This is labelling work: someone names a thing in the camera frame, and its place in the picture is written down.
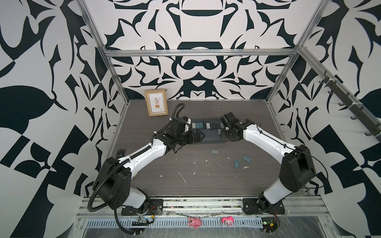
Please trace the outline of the dark grey storage box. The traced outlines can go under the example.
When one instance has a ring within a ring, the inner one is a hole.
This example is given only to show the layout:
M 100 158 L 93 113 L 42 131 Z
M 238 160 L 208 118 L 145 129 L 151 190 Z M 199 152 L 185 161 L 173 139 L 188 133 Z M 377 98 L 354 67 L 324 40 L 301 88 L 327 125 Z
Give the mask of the dark grey storage box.
M 203 118 L 203 119 L 192 119 L 192 123 L 203 123 L 203 129 L 200 129 L 204 134 L 205 138 L 201 143 L 223 143 L 221 137 L 221 129 L 224 127 L 220 118 Z M 206 128 L 206 123 L 210 123 L 210 129 Z

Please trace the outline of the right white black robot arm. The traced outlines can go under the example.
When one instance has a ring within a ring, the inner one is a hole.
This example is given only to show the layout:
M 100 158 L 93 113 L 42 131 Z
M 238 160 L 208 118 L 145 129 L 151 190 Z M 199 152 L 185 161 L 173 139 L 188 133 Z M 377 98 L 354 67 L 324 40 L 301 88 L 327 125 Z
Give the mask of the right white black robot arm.
M 271 213 L 282 205 L 282 200 L 298 192 L 316 176 L 313 157 L 308 147 L 295 146 L 271 135 L 258 124 L 237 119 L 233 113 L 221 117 L 228 141 L 248 141 L 272 156 L 279 164 L 278 179 L 258 199 L 244 202 L 246 214 Z

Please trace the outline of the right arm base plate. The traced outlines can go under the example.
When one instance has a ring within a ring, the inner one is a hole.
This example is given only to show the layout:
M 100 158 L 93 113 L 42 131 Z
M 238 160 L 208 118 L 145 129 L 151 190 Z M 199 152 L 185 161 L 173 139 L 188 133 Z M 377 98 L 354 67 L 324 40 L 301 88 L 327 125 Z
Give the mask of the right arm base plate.
M 275 204 L 269 203 L 265 198 L 244 198 L 243 212 L 247 215 L 255 214 L 285 214 L 282 200 Z

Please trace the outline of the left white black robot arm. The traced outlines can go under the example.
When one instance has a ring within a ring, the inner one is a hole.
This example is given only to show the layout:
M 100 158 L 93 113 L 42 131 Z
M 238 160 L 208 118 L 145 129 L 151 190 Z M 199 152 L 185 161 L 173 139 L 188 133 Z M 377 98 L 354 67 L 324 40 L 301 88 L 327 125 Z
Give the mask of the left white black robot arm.
M 98 211 L 106 206 L 116 210 L 121 206 L 133 207 L 145 211 L 149 196 L 137 188 L 131 187 L 133 177 L 170 151 L 176 153 L 188 144 L 202 142 L 205 134 L 191 126 L 187 117 L 172 118 L 160 131 L 156 131 L 151 141 L 136 152 L 116 159 L 107 159 L 93 185 L 93 193 L 89 198 L 87 210 Z

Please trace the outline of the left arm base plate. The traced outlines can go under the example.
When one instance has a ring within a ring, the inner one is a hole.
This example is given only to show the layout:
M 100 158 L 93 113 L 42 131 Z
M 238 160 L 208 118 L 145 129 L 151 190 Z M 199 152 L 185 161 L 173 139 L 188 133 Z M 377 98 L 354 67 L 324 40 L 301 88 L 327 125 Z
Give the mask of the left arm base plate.
M 126 206 L 122 209 L 122 216 L 151 216 L 162 215 L 164 208 L 163 199 L 146 200 L 140 208 Z

